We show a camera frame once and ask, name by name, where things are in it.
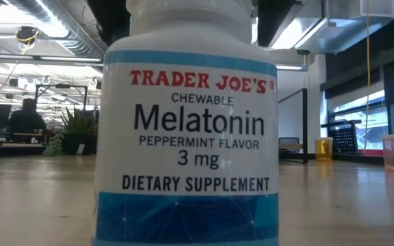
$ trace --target potted plant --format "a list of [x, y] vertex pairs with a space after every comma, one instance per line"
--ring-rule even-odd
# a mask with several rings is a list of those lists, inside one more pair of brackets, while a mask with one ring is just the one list
[[76, 110], [72, 114], [66, 108], [68, 118], [62, 116], [65, 124], [64, 138], [62, 140], [63, 153], [75, 155], [81, 144], [84, 145], [83, 155], [93, 154], [96, 149], [94, 136], [95, 121], [93, 115], [86, 115]]

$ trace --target melatonin bottle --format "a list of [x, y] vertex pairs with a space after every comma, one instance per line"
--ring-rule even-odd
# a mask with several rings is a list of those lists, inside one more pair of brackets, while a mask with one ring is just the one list
[[93, 246], [278, 245], [276, 67], [250, 0], [128, 0], [105, 57]]

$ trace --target green plant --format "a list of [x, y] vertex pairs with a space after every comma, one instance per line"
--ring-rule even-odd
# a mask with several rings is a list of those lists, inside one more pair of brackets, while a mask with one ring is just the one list
[[65, 124], [65, 133], [74, 135], [91, 135], [94, 131], [95, 120], [93, 116], [86, 115], [83, 111], [78, 111], [74, 108], [72, 114], [66, 108], [68, 118], [62, 116], [63, 123]]
[[65, 136], [61, 133], [57, 133], [54, 137], [50, 137], [49, 139], [49, 145], [43, 152], [44, 155], [46, 156], [57, 156], [57, 155], [62, 155], [63, 154], [63, 148], [62, 148], [62, 139], [65, 138]]

